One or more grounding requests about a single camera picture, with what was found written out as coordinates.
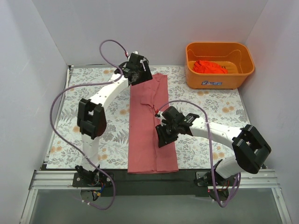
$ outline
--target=logo on bin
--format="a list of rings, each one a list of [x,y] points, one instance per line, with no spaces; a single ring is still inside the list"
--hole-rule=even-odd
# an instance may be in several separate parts
[[[201,85],[222,85],[222,82],[209,82],[209,81],[203,81]]]

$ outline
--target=orange plastic container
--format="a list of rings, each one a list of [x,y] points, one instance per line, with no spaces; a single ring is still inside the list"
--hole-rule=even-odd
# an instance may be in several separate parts
[[[194,72],[197,60],[216,62],[228,74],[201,74]],[[185,74],[192,89],[236,89],[253,73],[255,67],[243,44],[235,42],[193,42],[186,47]]]

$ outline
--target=pink cloth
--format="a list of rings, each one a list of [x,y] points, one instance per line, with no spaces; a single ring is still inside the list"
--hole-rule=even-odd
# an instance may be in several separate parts
[[[153,79],[131,87],[128,173],[169,173],[178,171],[174,142],[158,147],[155,110],[168,102],[167,76],[153,75]]]

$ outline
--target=floral tablecloth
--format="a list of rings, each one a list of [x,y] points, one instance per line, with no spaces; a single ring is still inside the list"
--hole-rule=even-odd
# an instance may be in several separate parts
[[[74,69],[69,86],[107,81],[113,71],[111,68]],[[248,123],[238,90],[192,90],[185,82],[182,66],[151,67],[151,72],[168,75],[169,100],[183,99],[200,105],[206,110],[212,122],[237,127]],[[89,98],[100,88],[98,86],[79,87],[71,89],[65,95],[57,130],[79,147],[82,147],[82,139],[79,127],[76,125],[78,102],[81,98]],[[99,147],[101,168],[128,168],[129,101],[130,89],[127,88],[107,109],[107,129],[100,139]],[[192,105],[175,103],[173,106],[184,114],[196,113],[203,116],[203,113]],[[179,168],[210,167],[207,139],[180,135],[175,144]],[[234,154],[231,149],[216,142],[213,142],[213,150],[214,162]],[[79,152],[55,136],[47,168],[74,168],[81,163],[81,158]]]

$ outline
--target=white wall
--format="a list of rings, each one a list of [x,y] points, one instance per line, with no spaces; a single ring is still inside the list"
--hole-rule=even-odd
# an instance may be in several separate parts
[[[32,1],[0,1],[0,223],[19,223],[67,66]]]
[[[184,64],[193,41],[245,42],[267,0],[33,0],[68,65],[99,64],[120,41],[150,64]],[[117,47],[105,54],[115,62]]]
[[[256,72],[241,88],[250,121],[270,146],[293,223],[299,223],[299,1],[269,0],[247,46]]]

